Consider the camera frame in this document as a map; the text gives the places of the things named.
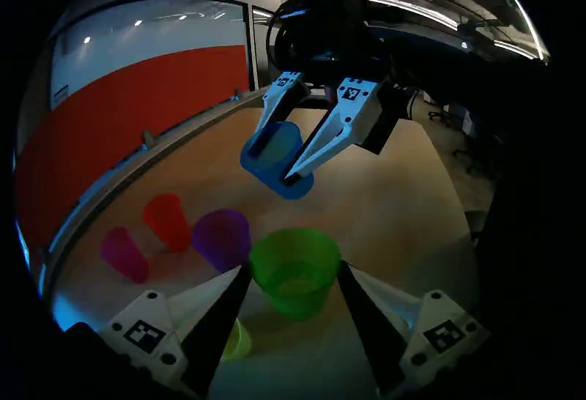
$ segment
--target orange plastic cup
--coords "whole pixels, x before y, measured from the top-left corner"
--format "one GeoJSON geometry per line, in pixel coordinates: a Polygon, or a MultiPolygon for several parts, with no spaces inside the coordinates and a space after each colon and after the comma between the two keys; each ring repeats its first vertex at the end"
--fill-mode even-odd
{"type": "Polygon", "coordinates": [[[191,244],[181,200],[172,193],[159,194],[143,209],[142,221],[173,252],[183,252],[191,244]]]}

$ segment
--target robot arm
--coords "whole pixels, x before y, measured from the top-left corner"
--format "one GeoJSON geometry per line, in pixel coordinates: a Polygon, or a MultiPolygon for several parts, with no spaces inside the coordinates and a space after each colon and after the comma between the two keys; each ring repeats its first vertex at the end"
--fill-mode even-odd
{"type": "MultiPolygon", "coordinates": [[[[100,336],[156,382],[205,398],[250,282],[242,266],[170,298],[148,290],[100,336]]],[[[346,262],[338,284],[383,398],[432,383],[489,337],[440,290],[415,297],[346,262]]]]}
{"type": "MultiPolygon", "coordinates": [[[[389,78],[377,82],[348,77],[336,93],[338,102],[277,174],[277,182],[293,185],[353,144],[379,154],[397,120],[406,116],[409,94],[393,88],[389,78]]],[[[303,74],[282,73],[263,96],[264,110],[255,136],[245,146],[246,155],[253,159],[260,156],[277,130],[267,125],[287,119],[308,95],[303,74]]]]}

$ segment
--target wooden table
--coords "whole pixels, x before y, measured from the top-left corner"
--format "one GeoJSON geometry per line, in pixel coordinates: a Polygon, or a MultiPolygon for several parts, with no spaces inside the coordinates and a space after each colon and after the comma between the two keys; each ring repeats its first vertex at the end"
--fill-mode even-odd
{"type": "MultiPolygon", "coordinates": [[[[97,218],[57,278],[53,310],[67,327],[83,320],[98,329],[146,289],[168,296],[215,271],[191,248],[170,253],[141,221],[158,193],[182,200],[190,223],[221,207],[243,212],[253,242],[285,227],[323,231],[345,260],[411,294],[441,288],[469,308],[477,299],[475,262],[464,211],[432,143],[415,123],[399,121],[380,155],[350,147],[317,169],[304,198],[281,199],[240,166],[260,109],[235,113],[208,128],[134,182],[97,218]],[[126,281],[100,259],[100,243],[126,226],[150,258],[143,285],[126,281]]],[[[323,111],[294,111],[306,138],[323,111]]],[[[335,284],[323,312],[294,323],[272,311],[255,283],[240,319],[253,340],[251,355],[222,363],[211,399],[367,399],[375,384],[352,319],[335,284]]]]}

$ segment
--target yellow plastic cup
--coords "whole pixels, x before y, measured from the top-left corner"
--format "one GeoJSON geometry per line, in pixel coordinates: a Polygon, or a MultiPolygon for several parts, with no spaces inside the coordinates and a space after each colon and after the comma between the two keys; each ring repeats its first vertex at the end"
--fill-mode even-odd
{"type": "Polygon", "coordinates": [[[232,331],[230,332],[230,336],[228,337],[228,341],[226,342],[226,347],[224,348],[220,362],[233,359],[243,359],[249,352],[251,352],[251,348],[251,335],[246,328],[244,328],[241,321],[236,319],[232,331]]]}

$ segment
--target fluorescent light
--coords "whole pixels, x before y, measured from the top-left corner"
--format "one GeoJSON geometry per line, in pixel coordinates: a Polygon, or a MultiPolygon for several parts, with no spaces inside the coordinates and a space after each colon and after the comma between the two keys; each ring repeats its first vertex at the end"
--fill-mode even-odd
{"type": "Polygon", "coordinates": [[[529,51],[526,51],[525,49],[520,48],[517,45],[512,45],[512,44],[504,42],[504,41],[495,40],[494,45],[497,46],[498,48],[506,49],[507,51],[518,53],[519,55],[523,55],[524,57],[526,57],[528,59],[537,58],[536,55],[533,55],[529,51]]]}
{"type": "Polygon", "coordinates": [[[517,6],[521,10],[521,14],[523,14],[523,17],[525,17],[525,22],[527,23],[527,26],[529,27],[529,31],[531,32],[531,36],[533,37],[533,42],[535,43],[535,48],[537,49],[537,54],[539,55],[539,59],[543,60],[544,59],[544,51],[541,48],[541,44],[539,43],[539,37],[537,35],[537,31],[535,30],[533,23],[531,23],[531,19],[529,19],[529,15],[527,15],[525,10],[521,6],[521,2],[519,2],[519,0],[514,0],[514,1],[515,1],[515,3],[517,3],[517,6]]]}
{"type": "Polygon", "coordinates": [[[272,14],[269,14],[268,12],[259,11],[259,10],[252,10],[252,13],[257,14],[257,15],[262,15],[263,17],[272,17],[272,14]]]}
{"type": "Polygon", "coordinates": [[[282,15],[281,18],[294,17],[296,15],[305,14],[306,12],[307,12],[307,10],[299,10],[299,11],[295,11],[295,12],[290,12],[289,14],[282,15]]]}
{"type": "Polygon", "coordinates": [[[415,14],[422,15],[423,17],[427,17],[430,20],[436,21],[444,26],[447,26],[454,31],[458,30],[458,22],[452,20],[446,15],[440,14],[437,11],[429,10],[427,8],[418,6],[416,4],[407,3],[406,1],[399,1],[399,0],[370,0],[376,3],[387,4],[392,7],[401,8],[402,10],[410,11],[415,14]]]}

